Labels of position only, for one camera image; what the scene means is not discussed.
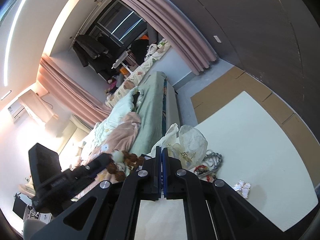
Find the flat brown cardboard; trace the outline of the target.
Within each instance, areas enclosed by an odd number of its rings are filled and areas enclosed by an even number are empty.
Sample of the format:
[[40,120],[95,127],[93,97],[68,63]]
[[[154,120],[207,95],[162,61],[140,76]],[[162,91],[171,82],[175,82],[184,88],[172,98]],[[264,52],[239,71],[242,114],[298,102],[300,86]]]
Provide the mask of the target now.
[[240,93],[246,92],[263,107],[289,137],[304,162],[314,186],[319,184],[319,142],[303,119],[272,90],[234,66],[191,97],[201,123]]

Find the white wall switch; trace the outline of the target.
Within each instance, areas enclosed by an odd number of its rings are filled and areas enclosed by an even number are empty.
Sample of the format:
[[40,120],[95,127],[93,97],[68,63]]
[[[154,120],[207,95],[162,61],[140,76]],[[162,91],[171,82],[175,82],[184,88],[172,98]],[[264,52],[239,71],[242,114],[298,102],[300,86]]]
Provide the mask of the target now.
[[217,35],[214,35],[214,38],[215,38],[215,40],[216,40],[217,43],[221,43],[221,40],[220,40],[220,38],[219,38]]

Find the white organza pouch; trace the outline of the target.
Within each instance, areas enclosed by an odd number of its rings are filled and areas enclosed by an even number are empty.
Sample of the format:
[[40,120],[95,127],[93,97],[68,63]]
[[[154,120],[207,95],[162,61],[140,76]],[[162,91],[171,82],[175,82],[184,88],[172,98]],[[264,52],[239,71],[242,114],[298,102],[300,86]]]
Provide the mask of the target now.
[[208,149],[208,141],[195,127],[183,125],[180,128],[172,124],[152,148],[150,154],[155,156],[156,147],[168,150],[168,156],[178,159],[186,170],[199,166]]

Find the right pink curtain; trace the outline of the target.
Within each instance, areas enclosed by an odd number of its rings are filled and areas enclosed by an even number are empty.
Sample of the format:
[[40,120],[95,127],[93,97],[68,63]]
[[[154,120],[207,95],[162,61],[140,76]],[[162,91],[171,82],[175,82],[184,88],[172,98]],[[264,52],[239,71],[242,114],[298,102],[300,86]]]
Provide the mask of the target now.
[[168,0],[121,0],[158,31],[198,75],[217,60],[200,32]]

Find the dark brown wardrobe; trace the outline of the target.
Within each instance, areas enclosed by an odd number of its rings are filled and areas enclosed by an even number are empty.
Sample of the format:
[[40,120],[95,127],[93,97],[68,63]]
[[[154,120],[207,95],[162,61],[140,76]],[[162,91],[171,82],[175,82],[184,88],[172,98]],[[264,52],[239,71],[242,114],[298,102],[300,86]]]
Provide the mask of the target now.
[[273,90],[319,136],[319,23],[307,0],[170,1],[220,58]]

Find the pink duck fleece blanket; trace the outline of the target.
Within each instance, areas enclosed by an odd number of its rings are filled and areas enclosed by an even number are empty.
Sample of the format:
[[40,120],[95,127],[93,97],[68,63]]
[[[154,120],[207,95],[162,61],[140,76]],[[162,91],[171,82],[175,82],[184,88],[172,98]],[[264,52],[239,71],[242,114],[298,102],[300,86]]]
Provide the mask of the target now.
[[76,162],[70,167],[75,169],[81,165],[86,165],[102,153],[112,155],[113,161],[121,165],[125,170],[124,152],[128,152],[134,143],[140,128],[140,117],[136,112],[127,113],[121,123],[102,141],[98,146],[86,148],[88,142],[82,148],[81,154],[77,157]]

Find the green sheet bed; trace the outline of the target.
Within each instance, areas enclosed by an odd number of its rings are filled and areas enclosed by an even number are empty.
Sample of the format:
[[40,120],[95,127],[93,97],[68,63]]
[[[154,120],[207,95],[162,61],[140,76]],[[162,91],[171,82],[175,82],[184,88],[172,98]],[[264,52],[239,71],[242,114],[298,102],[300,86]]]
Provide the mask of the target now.
[[[140,117],[138,135],[129,152],[136,155],[148,154],[154,144],[163,137],[169,127],[176,123],[180,126],[176,93],[167,81],[163,72],[148,74],[139,87],[139,93],[134,96],[135,111]],[[95,138],[95,130],[101,122],[97,122],[82,141],[82,149],[98,146],[102,141]]]

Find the floral window seat cushion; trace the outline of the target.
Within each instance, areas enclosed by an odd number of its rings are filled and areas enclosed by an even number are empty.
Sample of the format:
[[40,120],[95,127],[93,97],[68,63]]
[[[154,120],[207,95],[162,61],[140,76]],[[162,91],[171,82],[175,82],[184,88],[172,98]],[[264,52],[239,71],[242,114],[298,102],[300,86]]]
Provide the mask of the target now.
[[132,74],[120,85],[116,91],[107,98],[105,105],[112,109],[116,103],[123,98],[131,89],[139,85],[155,62],[159,61],[171,47],[166,39],[162,39],[159,44],[149,46],[145,61],[138,66]]

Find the pale green pillow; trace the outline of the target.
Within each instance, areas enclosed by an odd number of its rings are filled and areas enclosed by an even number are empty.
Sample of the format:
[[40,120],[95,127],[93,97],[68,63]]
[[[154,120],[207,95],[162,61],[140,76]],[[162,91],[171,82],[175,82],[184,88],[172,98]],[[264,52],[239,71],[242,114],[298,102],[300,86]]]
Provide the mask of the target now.
[[135,111],[134,96],[139,93],[139,87],[131,89],[113,107],[107,119],[102,121],[95,130],[95,138],[104,141],[108,135],[121,123],[127,113]]

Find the left pink curtain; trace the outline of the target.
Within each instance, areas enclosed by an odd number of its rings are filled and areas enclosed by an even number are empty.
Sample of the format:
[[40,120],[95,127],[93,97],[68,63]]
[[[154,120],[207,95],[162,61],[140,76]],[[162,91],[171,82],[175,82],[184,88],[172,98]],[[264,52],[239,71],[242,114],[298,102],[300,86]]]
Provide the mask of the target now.
[[74,115],[92,127],[111,113],[110,107],[82,88],[46,54],[41,56],[37,81]]

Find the pink curtain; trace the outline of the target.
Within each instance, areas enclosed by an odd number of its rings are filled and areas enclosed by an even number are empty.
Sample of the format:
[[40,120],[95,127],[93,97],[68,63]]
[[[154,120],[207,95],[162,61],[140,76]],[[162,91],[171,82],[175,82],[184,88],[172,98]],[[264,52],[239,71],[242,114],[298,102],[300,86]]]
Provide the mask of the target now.
[[82,88],[46,54],[41,56],[37,81],[74,115],[92,127],[111,113],[110,107]]
[[121,0],[158,31],[198,75],[217,60],[200,32],[168,0]]

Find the hanging dark clothes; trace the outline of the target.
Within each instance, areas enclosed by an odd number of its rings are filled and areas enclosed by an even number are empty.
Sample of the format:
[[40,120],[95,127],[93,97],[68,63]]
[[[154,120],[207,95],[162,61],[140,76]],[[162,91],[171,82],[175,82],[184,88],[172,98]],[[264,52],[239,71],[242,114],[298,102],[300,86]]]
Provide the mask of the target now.
[[89,35],[78,35],[72,46],[83,67],[91,66],[97,74],[114,75],[114,57],[109,49]]

